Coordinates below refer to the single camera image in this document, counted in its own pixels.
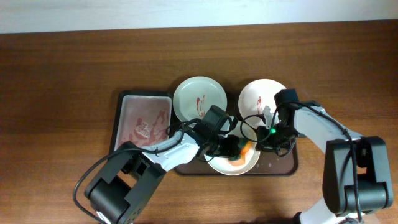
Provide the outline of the pale green plate front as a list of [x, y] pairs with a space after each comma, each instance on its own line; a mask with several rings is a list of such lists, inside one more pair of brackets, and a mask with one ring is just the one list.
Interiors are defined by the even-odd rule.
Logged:
[[[240, 125], [241, 122], [238, 121], [236, 128], [229, 133], [238, 137], [243, 137], [243, 135], [240, 132]], [[256, 140], [256, 133], [247, 124], [243, 124], [243, 133], [250, 139]], [[219, 172], [220, 174], [224, 175], [241, 175], [245, 174], [248, 171], [250, 171], [257, 163], [260, 152], [255, 150], [256, 143], [254, 142], [252, 145], [252, 148], [250, 151], [246, 154], [246, 163], [245, 165], [242, 166], [232, 166], [227, 158], [221, 158], [221, 157], [215, 157], [214, 159], [211, 159], [211, 156], [204, 155], [205, 160], [209, 161], [208, 164], [210, 165], [211, 168], [213, 168], [215, 171]]]

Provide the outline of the white plate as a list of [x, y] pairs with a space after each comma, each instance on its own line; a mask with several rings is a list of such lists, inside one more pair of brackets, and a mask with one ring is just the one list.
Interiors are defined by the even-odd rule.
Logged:
[[[239, 95], [238, 109], [242, 118], [250, 115], [262, 114], [265, 106], [269, 106], [275, 112], [276, 103], [274, 96], [285, 89], [283, 84], [270, 79], [259, 79], [247, 84]], [[261, 118], [247, 118], [246, 122], [252, 128], [265, 126]]]

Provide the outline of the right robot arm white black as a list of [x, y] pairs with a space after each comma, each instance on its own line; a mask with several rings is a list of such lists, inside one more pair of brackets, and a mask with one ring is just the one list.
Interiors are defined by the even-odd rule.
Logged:
[[316, 101], [300, 101], [294, 89], [274, 95], [274, 112], [258, 118], [256, 149], [291, 151], [304, 135], [325, 155], [322, 198], [292, 223], [362, 223], [363, 217], [394, 201], [387, 146], [378, 136], [363, 136], [343, 126]]

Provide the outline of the green orange sponge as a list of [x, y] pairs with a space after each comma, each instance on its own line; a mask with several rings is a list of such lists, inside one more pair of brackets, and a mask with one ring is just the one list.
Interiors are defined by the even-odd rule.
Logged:
[[252, 148], [253, 142], [247, 140], [246, 138], [241, 138], [238, 142], [238, 148], [240, 150], [239, 154], [237, 156], [234, 156], [230, 159], [228, 159], [228, 162], [232, 166], [242, 166], [245, 165], [246, 163], [246, 154], [250, 151]]

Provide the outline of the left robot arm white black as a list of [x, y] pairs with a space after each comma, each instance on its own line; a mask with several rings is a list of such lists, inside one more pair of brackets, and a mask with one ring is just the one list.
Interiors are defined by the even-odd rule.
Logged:
[[238, 120], [218, 106], [203, 118], [177, 123], [167, 140], [137, 147], [131, 141], [100, 159], [99, 172], [84, 195], [100, 223], [132, 223], [143, 211], [166, 173], [196, 157], [231, 158], [239, 154], [238, 137], [230, 132]]

